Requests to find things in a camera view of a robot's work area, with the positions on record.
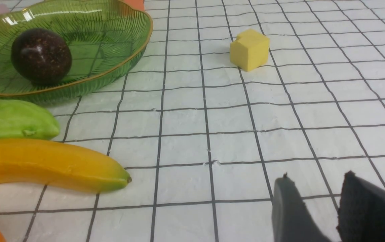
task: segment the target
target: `chayote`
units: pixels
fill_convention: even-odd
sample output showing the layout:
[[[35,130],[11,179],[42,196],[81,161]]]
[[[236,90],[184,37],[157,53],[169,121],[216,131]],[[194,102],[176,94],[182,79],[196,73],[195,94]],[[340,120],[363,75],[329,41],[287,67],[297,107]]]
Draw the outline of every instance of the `chayote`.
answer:
[[[20,100],[0,100],[0,139],[52,139],[59,123],[45,108]]]

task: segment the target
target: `grid tablecloth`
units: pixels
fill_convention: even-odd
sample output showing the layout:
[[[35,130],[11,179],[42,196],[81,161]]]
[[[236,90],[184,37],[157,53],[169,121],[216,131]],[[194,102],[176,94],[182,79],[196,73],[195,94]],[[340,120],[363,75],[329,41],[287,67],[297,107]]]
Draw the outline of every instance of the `grid tablecloth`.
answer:
[[[39,0],[0,0],[22,9]],[[0,185],[9,242],[271,242],[285,172],[332,241],[343,175],[385,189],[385,0],[146,0],[154,32],[125,77],[50,107],[56,141],[133,177],[100,196]],[[252,72],[229,43],[271,40]]]

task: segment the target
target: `yellow cube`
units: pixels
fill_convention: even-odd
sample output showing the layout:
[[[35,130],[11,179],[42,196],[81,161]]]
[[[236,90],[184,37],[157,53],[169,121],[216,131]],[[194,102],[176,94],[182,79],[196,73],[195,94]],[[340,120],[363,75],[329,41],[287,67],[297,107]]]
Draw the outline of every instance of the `yellow cube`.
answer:
[[[269,58],[270,39],[254,29],[248,29],[236,36],[230,44],[230,61],[249,72],[266,64]]]

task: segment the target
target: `green glass plate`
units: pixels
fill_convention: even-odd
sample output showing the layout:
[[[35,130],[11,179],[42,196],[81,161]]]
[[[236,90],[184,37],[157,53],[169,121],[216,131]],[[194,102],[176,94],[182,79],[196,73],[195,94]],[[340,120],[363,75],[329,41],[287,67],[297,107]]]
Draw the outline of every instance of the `green glass plate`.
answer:
[[[73,63],[63,81],[34,87],[10,61],[11,44],[26,29],[60,34]],[[57,103],[100,89],[131,70],[145,52],[152,18],[120,0],[51,0],[0,15],[0,99]]]

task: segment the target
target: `yellow banana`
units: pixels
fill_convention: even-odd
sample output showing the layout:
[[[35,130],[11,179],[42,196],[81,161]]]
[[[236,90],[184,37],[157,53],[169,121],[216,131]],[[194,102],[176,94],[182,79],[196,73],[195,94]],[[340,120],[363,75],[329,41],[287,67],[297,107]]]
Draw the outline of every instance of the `yellow banana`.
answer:
[[[31,182],[104,193],[131,180],[117,161],[94,150],[41,139],[0,139],[0,184]]]

